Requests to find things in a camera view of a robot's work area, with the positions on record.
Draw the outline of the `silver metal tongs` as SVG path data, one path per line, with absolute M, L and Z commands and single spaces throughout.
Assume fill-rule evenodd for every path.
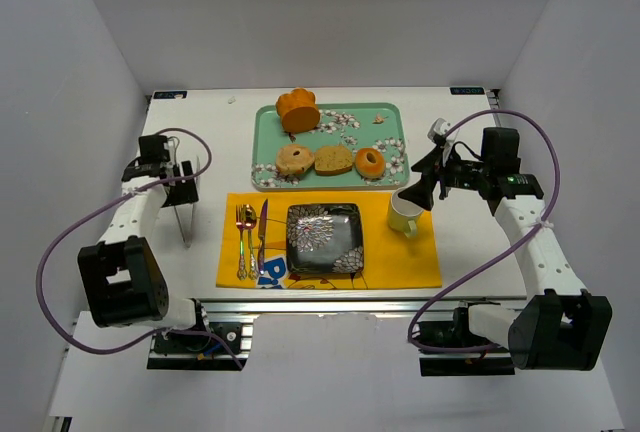
M 182 175 L 187 175 L 184 170 L 184 165 L 187 161 L 181 162 L 180 172 Z M 201 171 L 201 160 L 198 155 L 191 155 L 188 159 L 191 166 L 191 173 Z M 193 179 L 193 190 L 195 190 L 196 201 L 190 203 L 184 203 L 173 206 L 174 216 L 178 225 L 178 229 L 181 235 L 183 246 L 185 249 L 189 249 L 192 246 L 195 235 L 195 217 L 196 207 L 200 197 L 199 177 Z

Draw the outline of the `orange glazed donut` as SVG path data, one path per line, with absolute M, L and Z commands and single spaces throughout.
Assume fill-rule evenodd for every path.
M 366 179 L 379 179 L 386 170 L 384 156 L 372 147 L 359 149 L 355 155 L 354 165 L 356 171 Z

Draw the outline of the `pale glazed bagel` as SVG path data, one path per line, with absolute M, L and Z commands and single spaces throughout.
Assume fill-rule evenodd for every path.
M 283 176 L 301 175 L 313 167 L 315 156 L 305 146 L 289 144 L 281 147 L 276 155 L 275 165 Z

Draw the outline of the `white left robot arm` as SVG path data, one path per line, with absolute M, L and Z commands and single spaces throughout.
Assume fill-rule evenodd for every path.
M 100 327 L 192 329 L 202 321 L 199 304 L 170 294 L 149 239 L 161 210 L 199 201 L 200 161 L 178 161 L 176 137 L 147 135 L 138 143 L 122 175 L 123 203 L 98 242 L 78 253 L 89 309 Z

